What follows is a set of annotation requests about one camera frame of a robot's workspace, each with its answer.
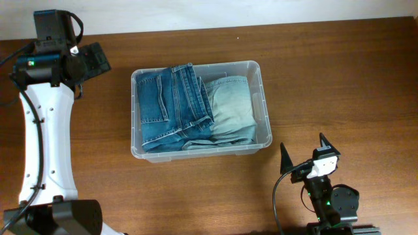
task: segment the storage box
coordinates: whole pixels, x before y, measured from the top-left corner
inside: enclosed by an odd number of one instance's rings
[[[256,144],[165,153],[145,153],[141,147],[142,133],[135,76],[140,73],[160,71],[162,69],[138,69],[131,77],[131,151],[134,157],[138,159],[146,159],[151,163],[160,163],[176,159],[190,159],[195,157],[252,154],[262,148],[268,147],[272,143],[272,131],[270,128],[270,121],[268,119],[266,98],[264,95],[263,81],[261,80],[259,64],[255,61],[241,61],[211,65],[195,65],[193,68],[195,69],[196,76],[201,76],[205,83],[226,76],[239,75],[247,77],[253,105],[253,116],[257,122],[257,130],[255,133]]]

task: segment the jeans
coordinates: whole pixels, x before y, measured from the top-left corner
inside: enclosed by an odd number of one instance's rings
[[[212,109],[191,63],[139,74],[135,80],[145,152],[178,151],[187,141],[211,136]]]
[[[183,150],[254,144],[257,123],[253,117],[247,78],[230,76],[206,84],[215,124],[212,136],[190,140]]]

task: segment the wooden table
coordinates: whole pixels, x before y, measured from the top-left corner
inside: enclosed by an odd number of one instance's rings
[[[112,71],[85,83],[71,117],[79,198],[97,199],[106,223],[135,234],[276,231],[271,194],[280,142],[294,163],[312,157],[319,132],[341,151],[333,184],[360,192],[359,222],[416,234],[418,30],[413,18],[97,35]],[[0,42],[0,56],[25,41]],[[136,69],[255,60],[273,143],[254,155],[151,164],[131,155],[131,74]],[[17,91],[1,69],[1,100]],[[15,208],[24,173],[21,104],[0,108],[0,210]],[[284,228],[316,216],[302,184],[278,189]]]

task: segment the white plastic part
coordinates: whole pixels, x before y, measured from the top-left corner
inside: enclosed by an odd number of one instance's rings
[[[121,232],[116,232],[110,228],[107,224],[103,223],[101,235],[123,235]]]
[[[308,179],[330,174],[337,167],[337,156],[313,161],[312,171],[306,176]]]
[[[272,143],[272,131],[268,118],[266,97],[260,65],[255,61],[240,61],[231,63],[218,63],[210,65],[194,65],[196,76],[202,77],[204,82],[210,82],[226,76],[246,76],[248,80],[253,116],[257,122],[255,143],[224,148],[209,148],[189,151],[172,151],[165,153],[146,153],[142,149],[142,133],[140,124],[139,102],[135,76],[144,72],[161,71],[159,69],[138,69],[131,77],[131,152],[138,159],[146,159],[151,163],[160,163],[177,159],[190,159],[195,157],[209,157],[219,155],[245,155],[253,154]]]
[[[54,196],[64,200],[78,198],[71,170],[70,117],[74,92],[64,84],[51,87],[50,83],[27,87],[27,96],[35,106],[41,123],[44,147],[44,175],[40,190],[32,205],[47,204]],[[39,171],[39,143],[35,119],[26,100],[20,95],[25,115],[25,176],[19,202],[29,200]]]

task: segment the jeans pocket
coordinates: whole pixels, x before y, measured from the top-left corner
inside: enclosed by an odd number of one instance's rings
[[[141,123],[169,120],[163,100],[161,76],[140,81],[138,83],[138,96]]]

